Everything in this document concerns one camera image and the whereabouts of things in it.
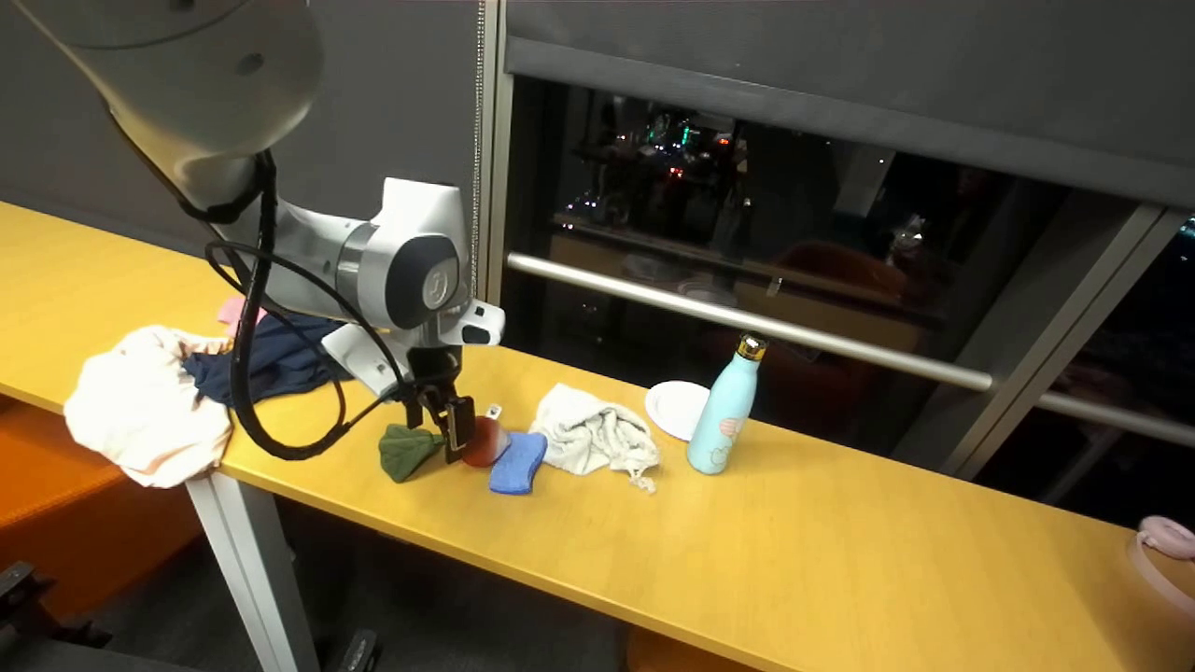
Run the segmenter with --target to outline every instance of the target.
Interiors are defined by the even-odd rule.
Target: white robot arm
[[[185,212],[229,244],[253,245],[261,156],[304,124],[320,71],[305,0],[15,4],[94,82]],[[275,202],[271,254],[286,267],[268,272],[265,294],[300,315],[371,320],[386,345],[345,326],[326,353],[375,395],[396,395],[418,379],[409,353],[497,345],[504,315],[469,298],[455,186],[387,180],[382,202],[375,219]],[[310,277],[337,288],[356,315]]]

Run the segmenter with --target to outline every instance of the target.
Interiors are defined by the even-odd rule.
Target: white cloth
[[[652,489],[645,472],[662,463],[662,451],[626,406],[556,384],[539,404],[531,432],[548,441],[544,463],[566,473],[626,472],[638,489]]]
[[[150,489],[202,473],[221,460],[233,422],[221,404],[193,391],[182,354],[221,345],[150,326],[85,360],[65,411],[70,437]]]

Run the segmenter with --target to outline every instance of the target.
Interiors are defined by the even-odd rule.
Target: black cable
[[[256,202],[256,236],[261,238],[256,238],[256,245],[241,245],[241,244],[229,244],[229,238],[215,238],[215,244],[207,245],[207,258],[215,269],[215,277],[223,277],[223,285],[241,292],[241,309],[239,309],[235,341],[233,341],[233,411],[235,411],[239,425],[253,437],[253,445],[261,445],[268,455],[275,455],[275,460],[312,460],[312,455],[328,451],[356,422],[361,422],[375,406],[382,406],[396,391],[377,395],[371,406],[361,406],[356,418],[345,422],[345,411],[347,411],[345,384],[333,381],[333,390],[337,390],[337,422],[328,425],[328,432],[320,432],[310,445],[284,445],[261,425],[256,406],[249,401],[249,353],[253,353],[256,309],[271,305],[268,294],[265,294],[271,267],[284,267],[286,272],[294,272],[294,277],[310,282],[317,292],[326,292],[375,341],[375,346],[382,353],[382,360],[396,372],[396,381],[403,381],[403,372],[401,372],[401,366],[387,354],[386,341],[361,318],[357,305],[350,305],[320,277],[312,277],[304,267],[271,254],[271,238],[275,238],[275,167],[271,167],[268,153],[256,156],[256,180],[261,180],[256,182],[261,186],[261,202]],[[215,250],[229,254],[233,267],[239,262],[239,254],[253,258],[253,269],[246,272],[246,285],[229,277],[229,269],[215,262]]]

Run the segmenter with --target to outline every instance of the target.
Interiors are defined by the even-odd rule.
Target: water bottle
[[[763,353],[765,346],[755,336],[744,336],[731,361],[716,372],[694,441],[686,445],[686,463],[694,472],[726,472],[755,404]]]

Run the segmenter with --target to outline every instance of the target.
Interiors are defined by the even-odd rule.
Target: blue cloth
[[[509,450],[490,467],[490,492],[524,497],[544,463],[548,441],[543,432],[509,432]]]
[[[347,381],[347,372],[320,353],[320,336],[340,320],[286,315],[265,315],[249,341],[249,401],[310,391],[326,381]],[[233,404],[233,354],[185,354],[182,371],[193,379],[197,395]]]

